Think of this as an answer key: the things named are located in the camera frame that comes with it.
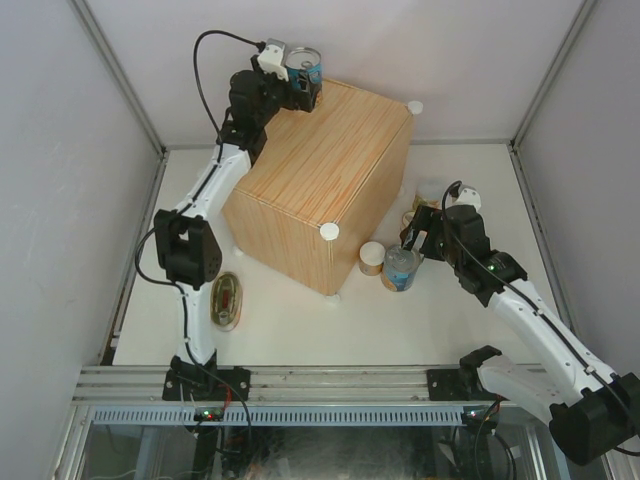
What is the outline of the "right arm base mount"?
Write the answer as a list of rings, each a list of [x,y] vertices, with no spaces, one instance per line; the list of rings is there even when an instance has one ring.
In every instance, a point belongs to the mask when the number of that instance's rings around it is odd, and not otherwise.
[[[429,399],[432,401],[488,401],[497,395],[480,383],[478,369],[502,352],[486,345],[463,356],[456,368],[434,368],[426,371]]]

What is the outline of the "blue soup can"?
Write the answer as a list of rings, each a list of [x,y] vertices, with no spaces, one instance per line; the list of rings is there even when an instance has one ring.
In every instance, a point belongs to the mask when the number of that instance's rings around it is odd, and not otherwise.
[[[389,247],[381,272],[382,284],[393,292],[407,291],[414,282],[421,262],[421,256],[415,249],[406,250],[399,244]]]
[[[287,54],[285,67],[297,108],[312,112],[322,92],[321,54],[310,47],[295,48]]]

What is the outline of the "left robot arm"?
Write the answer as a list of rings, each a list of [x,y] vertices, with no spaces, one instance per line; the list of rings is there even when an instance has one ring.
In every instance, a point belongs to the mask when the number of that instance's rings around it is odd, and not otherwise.
[[[219,387],[218,374],[207,368],[215,362],[216,346],[205,286],[222,266],[210,221],[260,156],[270,120],[282,109],[312,111],[322,91],[321,59],[312,50],[295,49],[279,61],[259,54],[251,63],[230,79],[230,105],[210,165],[174,209],[154,216],[158,263],[179,289],[185,315],[177,357],[194,366],[183,385],[199,400]]]

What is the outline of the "yellow can white lid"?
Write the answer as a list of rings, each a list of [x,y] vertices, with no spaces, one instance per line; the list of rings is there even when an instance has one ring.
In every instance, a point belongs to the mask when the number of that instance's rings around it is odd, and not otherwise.
[[[438,179],[421,181],[415,190],[412,209],[416,211],[420,205],[440,209],[445,189],[446,185]]]

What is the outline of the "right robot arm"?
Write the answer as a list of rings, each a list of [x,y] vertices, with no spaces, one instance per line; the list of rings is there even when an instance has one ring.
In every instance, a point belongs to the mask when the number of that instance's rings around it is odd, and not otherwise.
[[[638,435],[638,377],[616,373],[551,312],[521,265],[491,247],[475,207],[421,205],[400,235],[402,248],[413,247],[419,233],[426,235],[420,253],[447,263],[461,287],[504,321],[549,377],[542,381],[485,346],[460,360],[466,396],[480,399],[489,392],[516,403],[544,423],[578,465],[620,451]]]

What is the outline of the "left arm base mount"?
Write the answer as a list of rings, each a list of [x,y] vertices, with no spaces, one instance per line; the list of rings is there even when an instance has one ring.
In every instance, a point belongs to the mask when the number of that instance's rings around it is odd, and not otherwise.
[[[220,369],[213,357],[202,368],[175,355],[164,379],[164,401],[246,401],[251,372],[234,366]]]

